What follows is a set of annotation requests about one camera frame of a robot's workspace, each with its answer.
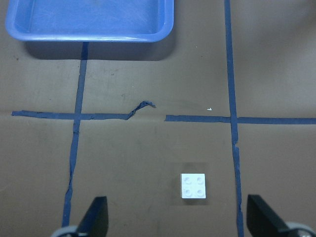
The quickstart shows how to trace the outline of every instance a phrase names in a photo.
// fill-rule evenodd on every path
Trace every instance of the lego stud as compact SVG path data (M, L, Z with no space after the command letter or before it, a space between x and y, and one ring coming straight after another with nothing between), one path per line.
M199 197L204 196L203 190L199 189L199 190L197 191L197 195L198 195Z
M186 184L191 184L191 180L190 180L189 177L186 177L186 178L184 179L184 182L185 182Z
M192 192L187 189L187 190L185 190L185 194L186 194L187 197L191 197Z
M197 183L198 183L198 184L203 184L203 183L204 183L204 180L203 180L201 177L198 177L198 178L197 178Z

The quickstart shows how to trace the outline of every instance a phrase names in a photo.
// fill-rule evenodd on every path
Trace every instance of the blue plastic tray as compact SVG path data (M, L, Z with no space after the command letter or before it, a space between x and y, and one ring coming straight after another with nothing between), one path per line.
M154 42L173 27L173 0L10 0L18 40Z

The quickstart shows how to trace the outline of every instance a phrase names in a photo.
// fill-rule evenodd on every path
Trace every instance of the blue tape line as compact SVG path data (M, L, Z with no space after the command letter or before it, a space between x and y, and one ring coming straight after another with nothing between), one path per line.
M51 113L51 112L33 112L33 111L13 111L13 116L25 116L38 119L71 119L71 120L106 120L106 119L123 119L128 120L135 115L137 110L145 106L156 107L151 101L141 102L129 114L67 114L67 113Z
M13 111L13 116L25 116L25 117L33 117L38 119L75 119L75 114L68 113L51 113L51 112L33 112L33 111Z
M224 122L230 123L231 118L221 116L191 116L191 115L166 115L166 122Z
M84 81L85 81L85 73L86 73L87 59L88 59L88 48L89 48L88 42L82 43L81 61L80 61L80 70L79 70L79 79L78 79L78 88L77 88L77 97L76 97L76 106L75 106L76 118L74 120L74 125L73 125L73 140L71 143L70 156L69 156L70 179L69 179L68 189L65 194L62 227L68 226L69 220L70 220L71 199L73 196L73 176L74 176L74 171L75 171L75 166L76 166L76 161L77 161L79 130L80 130L80 115L82 111Z
M250 124L316 124L316 118L238 118L238 123Z
M80 120L106 120L131 118L130 114L81 114ZM12 116L24 116L38 119L62 119L74 120L78 116L70 113L34 112L34 111L13 111ZM223 122L230 123L230 117L222 116L192 116L192 115L166 115L166 122ZM237 118L238 123L243 124L316 124L316 118Z
M234 60L233 60L233 38L232 38L232 23L231 23L231 3L230 0L225 0L225 30L226 30L226 57L227 57L227 78L228 78L228 93L229 105L231 112L231 131L232 131L232 151L235 168L235 182L237 195L237 231L238 236L243 237L243 217L241 210L241 180L240 180L240 161L238 142L238 123L236 110L236 95L235 95L235 76L234 76Z

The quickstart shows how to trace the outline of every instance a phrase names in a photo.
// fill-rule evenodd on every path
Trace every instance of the painter's tape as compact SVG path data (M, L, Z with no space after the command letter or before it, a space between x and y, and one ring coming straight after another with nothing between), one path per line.
M137 110L142 109L145 106L156 107L151 101L141 102L134 110L129 114L67 114L67 113L50 113L50 112L34 112L34 111L13 111L13 116L25 116L38 119L71 119L71 120L106 120L106 119L122 119L128 120L135 115Z
M62 227L68 226L69 220L70 220L71 199L73 196L73 176L74 176L75 166L77 162L79 130L80 130L80 115L82 111L84 82L85 82L85 74L86 74L87 59L88 59L88 49L89 49L89 43L88 42L82 43L78 88L77 88L76 105L75 105L76 119L74 120L74 125L73 125L73 140L71 143L70 155L69 155L70 178L69 178L68 189L65 193Z
M76 118L75 114L67 114L67 113L50 113L50 112L33 112L33 111L13 111L13 116L25 116L25 117L33 117L38 119L71 119L74 120Z
M232 151L235 169L235 183L237 196L237 231L238 237L244 236L243 231L243 216L241 210L241 180L240 180L240 160L238 142L238 123L236 110L236 95L235 95L235 76L234 76L234 60L233 60L233 38L232 38L232 23L231 23L231 3L230 0L225 0L225 30L226 30L226 57L227 57L227 78L228 78L228 94L229 105L231 112L231 131L232 131Z
M166 122L224 122L230 123L229 117L221 116L191 116L191 115L166 115Z
M238 123L251 124L316 124L316 118L238 118Z

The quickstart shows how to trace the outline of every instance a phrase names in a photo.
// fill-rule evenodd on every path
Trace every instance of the white lego brick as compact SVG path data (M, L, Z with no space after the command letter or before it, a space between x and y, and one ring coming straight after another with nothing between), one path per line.
M181 174L182 198L206 198L205 174Z

